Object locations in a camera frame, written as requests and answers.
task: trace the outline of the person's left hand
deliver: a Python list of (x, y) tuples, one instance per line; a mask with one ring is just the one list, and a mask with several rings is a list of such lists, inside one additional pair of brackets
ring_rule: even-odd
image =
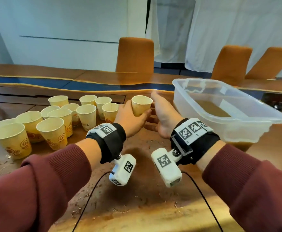
[(144, 126), (145, 121), (151, 115), (151, 109), (145, 111), (141, 116), (135, 117), (132, 112), (131, 100), (126, 104), (120, 104), (114, 123), (120, 124), (126, 132), (126, 137), (135, 135)]

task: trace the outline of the white paper cup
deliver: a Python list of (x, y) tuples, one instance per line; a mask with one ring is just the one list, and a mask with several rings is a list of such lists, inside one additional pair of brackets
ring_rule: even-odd
[(48, 99), (51, 106), (59, 106), (62, 107), (63, 105), (69, 104), (68, 96), (66, 95), (57, 95), (54, 97), (50, 97)]
[(64, 148), (68, 143), (62, 118), (43, 120), (37, 124), (37, 130), (54, 151)]
[(44, 109), (41, 111), (42, 117), (43, 117), (44, 119), (49, 118), (49, 117), (48, 117), (48, 113), (51, 112), (51, 111), (57, 110), (57, 109), (60, 109), (60, 107), (59, 107), (59, 106), (48, 106), (48, 107), (44, 108)]
[(12, 124), (12, 123), (17, 123), (15, 118), (2, 120), (2, 121), (0, 121), (0, 127), (3, 127), (3, 126), (8, 125), (8, 124)]
[(15, 120), (17, 123), (25, 125), (27, 136), (31, 143), (41, 142), (44, 140), (40, 132), (36, 129), (37, 124), (43, 120), (41, 112), (28, 111), (18, 115)]
[(69, 109), (58, 109), (48, 113), (49, 117), (58, 117), (64, 120), (66, 136), (70, 137), (72, 135), (72, 116)]
[(31, 144), (25, 126), (12, 123), (0, 127), (0, 145), (15, 160), (23, 159), (31, 153)]
[(85, 131), (89, 131), (96, 126), (96, 106), (87, 104), (77, 108), (77, 113)]
[(135, 116), (141, 116), (143, 112), (151, 108), (153, 100), (143, 95), (136, 95), (131, 99), (132, 111)]
[(115, 117), (118, 113), (118, 104), (116, 103), (107, 103), (102, 106), (104, 118), (106, 123), (113, 123)]
[(79, 107), (79, 104), (76, 103), (69, 103), (67, 105), (63, 105), (61, 109), (69, 109), (71, 111), (72, 116), (72, 125), (77, 126), (80, 123), (80, 118), (77, 113), (77, 108)]
[(80, 102), (82, 105), (87, 105), (87, 104), (96, 105), (95, 103), (96, 98), (97, 98), (96, 95), (85, 95), (83, 97), (80, 97)]
[(104, 120), (104, 114), (103, 114), (103, 110), (102, 110), (102, 106), (112, 102), (112, 99), (109, 97), (99, 97), (95, 100), (96, 105), (97, 105), (97, 109), (98, 109), (98, 113), (99, 113), (99, 118), (101, 120)]

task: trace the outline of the wooden table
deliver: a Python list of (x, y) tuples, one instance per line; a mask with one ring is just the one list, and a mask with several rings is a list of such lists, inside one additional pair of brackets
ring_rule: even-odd
[[(34, 71), (22, 70), (27, 75), (35, 74)], [(113, 74), (93, 71), (80, 73), (81, 75), (76, 77), (76, 80), (88, 79), (96, 80), (96, 82), (103, 82), (102, 76)], [(147, 77), (146, 75), (140, 77), (137, 74), (135, 76), (132, 74), (113, 75), (118, 75), (117, 79), (113, 78), (114, 84), (133, 84), (135, 81), (168, 84), (177, 77), (168, 75), (164, 78), (161, 74), (147, 75)], [(70, 102), (78, 102), (79, 97), (87, 94), (25, 85), (6, 87), (7, 85), (4, 84), (3, 86), (5, 87), (0, 87), (0, 108), (5, 111), (7, 118), (15, 117), (27, 110), (40, 111), (48, 105), (47, 97), (53, 95), (67, 94), (71, 99)], [(136, 94), (149, 96), (150, 93), (151, 90), (94, 92), (99, 96), (107, 94), (118, 103), (125, 102)], [(170, 102), (173, 101), (172, 92), (159, 91), (159, 93)], [(85, 134), (82, 127), (76, 127), (68, 142), (78, 142), (85, 137)], [(165, 187), (150, 157), (151, 153), (159, 147), (170, 150), (170, 141), (163, 140), (157, 133), (145, 129), (124, 143), (123, 153), (130, 153), (137, 160), (129, 183), (126, 186), (117, 187), (105, 176), (94, 191), (76, 231), (219, 231), (208, 207), (188, 177), (183, 176), (182, 182), (173, 188)], [(46, 155), (51, 152), (52, 150), (45, 142), (33, 144), (33, 154)], [(269, 159), (282, 169), (282, 124), (273, 125), (270, 131), (261, 137), (259, 143), (249, 149), (248, 153), (259, 159)], [(13, 162), (6, 154), (0, 147), (0, 176), (17, 169), (21, 163), (21, 161)], [(112, 167), (112, 164), (104, 164), (93, 171), (89, 183), (70, 200), (66, 213), (51, 227), (50, 231), (72, 231), (93, 185), (104, 172), (111, 170)], [(195, 179), (223, 230), (243, 231), (230, 216), (226, 204), (204, 183), (198, 168), (193, 165), (180, 166), (180, 168)]]

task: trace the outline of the clear plastic bin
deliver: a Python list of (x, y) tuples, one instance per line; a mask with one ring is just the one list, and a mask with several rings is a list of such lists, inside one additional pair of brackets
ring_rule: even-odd
[[(223, 141), (247, 147), (239, 148), (244, 151), (258, 142), (272, 124), (282, 123), (281, 112), (222, 81), (191, 78), (172, 83), (174, 106), (183, 117), (200, 119)], [(196, 101), (208, 112), (213, 108), (205, 106), (209, 102), (218, 110), (210, 110), (210, 114)]]

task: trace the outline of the maroon sleeve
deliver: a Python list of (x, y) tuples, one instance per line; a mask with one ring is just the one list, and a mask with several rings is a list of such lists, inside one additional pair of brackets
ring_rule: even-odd
[(91, 173), (84, 152), (74, 144), (47, 157), (28, 157), (21, 168), (0, 178), (0, 231), (48, 231)]
[(225, 145), (202, 177), (245, 231), (282, 231), (282, 171), (269, 161)]

